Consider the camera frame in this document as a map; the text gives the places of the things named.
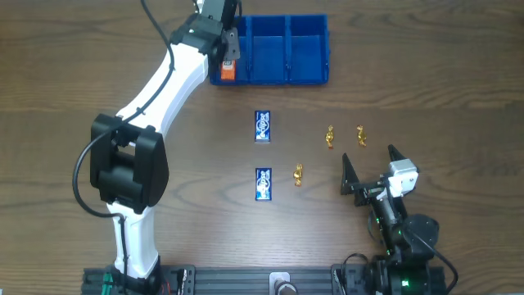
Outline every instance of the blue plastic bin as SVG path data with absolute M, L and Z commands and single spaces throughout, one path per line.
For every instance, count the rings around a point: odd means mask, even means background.
M 210 75 L 214 85 L 325 84 L 329 80 L 326 15 L 244 16 L 235 81 Z

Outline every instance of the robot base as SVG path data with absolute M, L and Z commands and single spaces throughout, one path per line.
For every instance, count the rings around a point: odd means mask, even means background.
M 109 279 L 106 269 L 85 269 L 82 283 L 83 295 L 117 295 L 120 288 L 104 284 Z M 341 271 L 341 265 L 331 267 L 247 267 L 247 268 L 205 268 L 194 265 L 164 265 L 164 281 L 169 282 L 170 292 L 161 288 L 158 295 L 177 294 L 183 281 L 183 295 L 213 293 L 214 295 L 269 294 L 269 275 L 273 272 L 287 272 L 298 293 L 309 295 L 341 295 L 338 278 L 333 273 Z M 346 265 L 348 289 L 346 294 L 367 295 L 364 291 L 364 265 Z

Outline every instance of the wood grain surface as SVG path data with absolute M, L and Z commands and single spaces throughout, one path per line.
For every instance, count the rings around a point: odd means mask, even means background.
M 150 5 L 168 33 L 192 11 L 189 0 Z M 524 291 L 523 1 L 244 0 L 244 13 L 328 14 L 330 81 L 204 83 L 187 100 L 166 141 L 170 179 L 157 206 L 165 264 L 329 266 L 383 253 L 368 210 L 339 195 L 341 155 L 371 180 L 393 143 L 422 170 L 404 202 L 440 222 L 437 249 L 460 274 L 454 293 Z M 84 267 L 115 259 L 110 221 L 76 204 L 71 173 L 95 116 L 134 98 L 164 54 L 139 1 L 0 1 L 3 294 L 77 294 Z M 270 145 L 253 144 L 257 109 L 272 111 Z M 254 201 L 257 166 L 273 167 L 272 202 Z M 87 166 L 80 182 L 104 210 Z

